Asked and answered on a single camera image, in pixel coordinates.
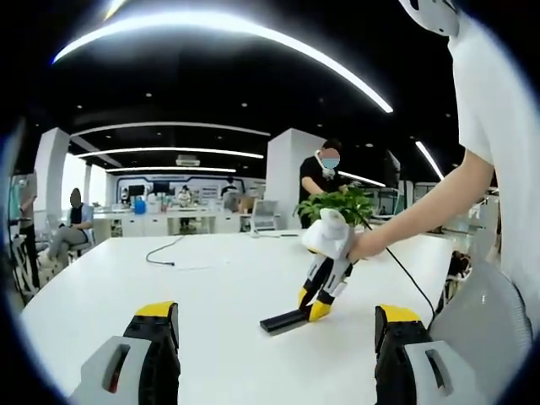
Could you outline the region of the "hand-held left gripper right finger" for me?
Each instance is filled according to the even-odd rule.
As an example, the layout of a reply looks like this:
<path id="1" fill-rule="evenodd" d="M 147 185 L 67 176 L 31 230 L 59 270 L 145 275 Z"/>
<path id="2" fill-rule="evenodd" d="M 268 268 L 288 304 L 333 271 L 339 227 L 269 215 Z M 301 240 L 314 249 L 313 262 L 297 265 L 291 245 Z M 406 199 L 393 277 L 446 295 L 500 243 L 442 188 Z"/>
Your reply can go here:
<path id="1" fill-rule="evenodd" d="M 470 365 L 407 308 L 375 308 L 375 356 L 378 404 L 486 403 Z"/>

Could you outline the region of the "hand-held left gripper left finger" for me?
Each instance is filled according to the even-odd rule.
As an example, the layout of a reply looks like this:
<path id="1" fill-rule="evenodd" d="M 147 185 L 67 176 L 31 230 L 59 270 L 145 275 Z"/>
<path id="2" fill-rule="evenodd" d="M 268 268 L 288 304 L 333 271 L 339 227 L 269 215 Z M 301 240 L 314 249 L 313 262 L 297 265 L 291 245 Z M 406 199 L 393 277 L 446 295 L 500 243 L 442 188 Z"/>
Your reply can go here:
<path id="1" fill-rule="evenodd" d="M 89 356 L 68 401 L 177 404 L 180 375 L 178 304 L 149 304 L 135 313 L 121 336 L 109 338 Z"/>

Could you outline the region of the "person's right hand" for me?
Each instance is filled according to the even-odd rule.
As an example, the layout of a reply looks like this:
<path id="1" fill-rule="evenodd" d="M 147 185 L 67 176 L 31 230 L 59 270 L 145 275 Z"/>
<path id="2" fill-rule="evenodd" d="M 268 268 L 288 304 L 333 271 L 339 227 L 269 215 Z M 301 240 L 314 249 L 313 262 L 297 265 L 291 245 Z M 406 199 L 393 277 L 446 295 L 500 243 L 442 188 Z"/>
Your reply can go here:
<path id="1" fill-rule="evenodd" d="M 368 230 L 358 233 L 354 238 L 354 243 L 348 253 L 348 259 L 356 263 L 361 259 L 373 257 L 386 249 L 385 236 L 379 229 Z"/>

